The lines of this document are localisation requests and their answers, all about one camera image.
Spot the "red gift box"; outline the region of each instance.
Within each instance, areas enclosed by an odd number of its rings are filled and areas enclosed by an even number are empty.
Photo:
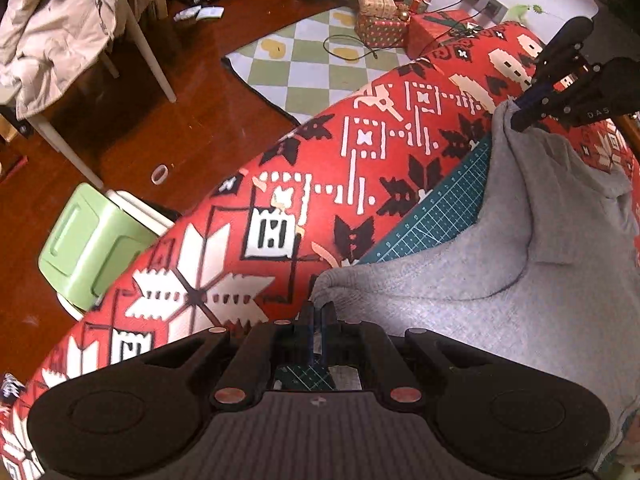
[[[408,5],[409,10],[415,14],[426,12],[431,0],[404,0],[404,4]]]
[[[461,9],[411,16],[406,44],[407,56],[417,59],[446,41],[464,36],[471,32],[468,24],[479,28],[469,14]]]
[[[378,18],[358,14],[355,31],[369,48],[405,46],[409,22],[399,18]]]

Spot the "reddish brown floor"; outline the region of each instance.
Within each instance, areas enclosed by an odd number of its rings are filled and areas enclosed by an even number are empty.
[[[178,97],[170,104],[140,54],[117,44],[113,80],[95,66],[50,108],[50,120],[111,189],[184,211],[293,128],[220,63],[251,41],[335,7],[331,0],[219,0],[219,21],[157,22],[147,37]],[[170,3],[170,15],[183,6]],[[89,92],[80,91],[85,86]],[[28,164],[0,184],[0,372],[26,380],[72,324],[37,258],[81,175],[39,136],[12,142]],[[155,186],[159,165],[168,179]]]

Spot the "beige jacket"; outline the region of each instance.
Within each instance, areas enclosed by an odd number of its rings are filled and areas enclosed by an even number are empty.
[[[134,0],[137,15],[151,0]],[[19,119],[59,99],[124,31],[127,0],[9,0],[0,23],[0,84],[16,86]]]

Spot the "jacket sleeve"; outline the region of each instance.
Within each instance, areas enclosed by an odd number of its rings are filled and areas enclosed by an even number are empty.
[[[20,37],[40,0],[9,0],[0,23],[0,63],[9,64],[15,57]]]

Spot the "outlet plate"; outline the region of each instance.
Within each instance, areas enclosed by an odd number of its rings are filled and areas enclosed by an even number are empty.
[[[505,15],[507,14],[507,10],[509,10],[502,3],[500,3],[500,1],[498,0],[478,0],[478,1],[464,0],[465,4],[467,4],[468,6],[471,6],[471,8],[475,9],[476,11],[483,10],[486,7],[486,4],[489,2],[495,4],[495,6],[498,9],[498,12],[496,12],[496,14],[494,14],[493,16],[489,16],[485,13],[483,13],[482,15],[491,19],[491,21],[494,23],[500,23],[504,19]]]

